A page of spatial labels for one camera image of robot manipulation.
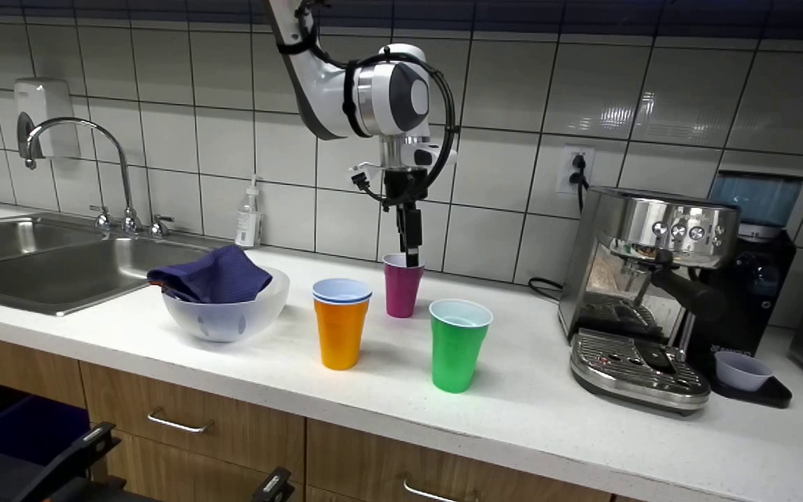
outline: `white countertop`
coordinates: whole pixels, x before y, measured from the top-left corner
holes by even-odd
[[[784,357],[784,333],[770,333],[760,360],[791,387],[788,411],[710,396],[696,417],[668,417],[586,394],[555,302],[527,291],[427,273],[418,315],[393,322],[375,265],[251,258],[289,276],[289,298],[269,330],[233,346],[183,339],[154,287],[66,319],[0,308],[0,340],[639,499],[803,499],[803,371]],[[318,364],[308,287],[322,276],[375,287],[351,371]],[[428,383],[424,305],[444,295],[495,315],[469,394]]]

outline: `sink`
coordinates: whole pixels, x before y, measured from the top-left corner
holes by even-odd
[[[66,315],[135,291],[149,269],[204,258],[204,244],[112,238],[0,261],[0,305]]]
[[[28,215],[0,222],[0,261],[102,241],[87,222]]]

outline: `cup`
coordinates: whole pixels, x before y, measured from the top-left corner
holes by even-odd
[[[403,258],[386,254],[384,265],[384,312],[393,319],[410,319],[418,302],[424,269],[407,269]]]
[[[319,365],[345,371],[357,365],[371,291],[354,280],[325,280],[315,286]]]
[[[449,394],[470,387],[480,348],[492,322],[490,309],[464,298],[428,305],[432,315],[432,386]]]

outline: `purple cloth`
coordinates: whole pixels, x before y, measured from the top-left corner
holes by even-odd
[[[155,269],[148,283],[183,302],[230,305],[254,302],[269,286],[269,273],[255,269],[236,247],[222,247],[200,261]]]

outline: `soap dispenser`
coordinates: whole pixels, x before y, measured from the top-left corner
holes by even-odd
[[[236,210],[233,244],[240,248],[254,248],[259,244],[259,222],[261,222],[261,215],[255,212],[255,198],[259,198],[259,178],[254,177],[251,185],[246,188],[240,210]]]

